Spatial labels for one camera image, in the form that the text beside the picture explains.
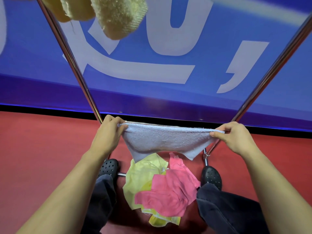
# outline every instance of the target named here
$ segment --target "metal rack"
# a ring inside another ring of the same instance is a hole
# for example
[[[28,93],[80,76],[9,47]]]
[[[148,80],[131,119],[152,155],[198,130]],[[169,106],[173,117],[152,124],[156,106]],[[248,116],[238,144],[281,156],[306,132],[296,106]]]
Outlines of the metal rack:
[[[94,115],[96,116],[96,119],[102,123],[103,119],[101,117],[101,114],[99,112],[99,109],[97,108],[92,95],[89,92],[88,86],[83,78],[82,72],[79,69],[79,66],[76,62],[76,59],[69,47],[69,44],[67,42],[67,39],[63,33],[62,28],[60,27],[59,22],[55,19],[54,15],[45,7],[43,2],[41,0],[37,0],[38,4],[45,15],[45,18],[47,19],[53,34],[55,35],[55,38],[57,39],[57,42],[59,43],[65,58],[70,65],[86,99],[89,102],[89,105],[92,108],[92,111]],[[270,67],[270,69],[267,71],[267,73],[263,76],[261,81],[258,83],[258,85],[254,88],[254,90],[251,92],[251,94],[248,96],[246,101],[242,104],[240,109],[237,111],[234,118],[231,120],[238,122],[242,116],[245,114],[245,112],[249,109],[249,107],[255,102],[255,100],[258,98],[258,96],[263,92],[263,90],[267,87],[267,85],[272,81],[272,79],[277,75],[277,73],[281,70],[281,68],[286,64],[286,62],[291,58],[291,56],[294,54],[294,52],[299,48],[301,43],[307,38],[307,36],[312,31],[312,14],[308,16],[308,18],[305,20],[305,22],[301,25],[301,27],[298,29],[298,31],[295,33],[293,38],[290,40],[290,42],[287,44],[287,46],[284,48],[282,53],[278,56],[278,58],[275,60],[273,65]],[[206,152],[206,149],[204,149],[204,161],[205,165],[208,165],[207,157],[211,155],[212,151],[216,148],[216,146],[219,144],[220,140],[217,140],[213,146],[209,149],[208,152]],[[125,177],[125,173],[118,173],[119,176]]]

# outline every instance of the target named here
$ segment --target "person's right hand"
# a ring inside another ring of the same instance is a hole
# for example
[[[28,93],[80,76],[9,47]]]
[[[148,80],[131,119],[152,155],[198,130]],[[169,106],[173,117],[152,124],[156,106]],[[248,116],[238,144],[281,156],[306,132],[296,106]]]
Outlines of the person's right hand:
[[[216,128],[216,130],[222,130],[226,133],[223,134],[215,131],[210,132],[210,135],[224,141],[234,153],[242,157],[259,150],[251,134],[243,124],[234,121],[223,124]]]

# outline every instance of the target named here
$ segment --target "hand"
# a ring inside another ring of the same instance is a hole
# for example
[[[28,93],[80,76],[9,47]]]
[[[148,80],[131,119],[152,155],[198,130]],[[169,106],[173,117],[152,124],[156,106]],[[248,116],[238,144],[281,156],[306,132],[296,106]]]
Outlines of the hand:
[[[118,124],[125,123],[120,117],[107,115],[102,125],[99,127],[93,139],[89,151],[93,156],[106,158],[117,147],[121,134],[128,128],[128,125],[117,127]]]
[[[242,157],[247,156],[251,152],[259,151],[251,134],[243,124],[234,121],[223,124],[216,130],[226,131],[226,133],[210,132],[210,135],[224,141],[234,153]]]

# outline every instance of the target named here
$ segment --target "pink cloth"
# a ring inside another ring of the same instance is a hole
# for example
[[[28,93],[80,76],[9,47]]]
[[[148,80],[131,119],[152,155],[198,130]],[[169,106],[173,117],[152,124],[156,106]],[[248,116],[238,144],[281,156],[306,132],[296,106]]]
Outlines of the pink cloth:
[[[200,182],[182,159],[174,158],[174,153],[170,153],[169,164],[166,175],[153,176],[151,191],[135,194],[135,204],[153,208],[165,217],[182,217],[186,207],[196,199]]]

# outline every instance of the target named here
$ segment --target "person's left hand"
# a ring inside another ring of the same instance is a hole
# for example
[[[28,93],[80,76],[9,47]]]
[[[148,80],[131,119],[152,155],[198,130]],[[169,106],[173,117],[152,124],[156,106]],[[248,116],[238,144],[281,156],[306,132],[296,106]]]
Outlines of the person's left hand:
[[[93,156],[106,158],[117,147],[121,134],[128,128],[128,125],[117,127],[118,124],[125,123],[120,117],[114,118],[107,115],[102,125],[99,127],[93,139],[89,152]]]

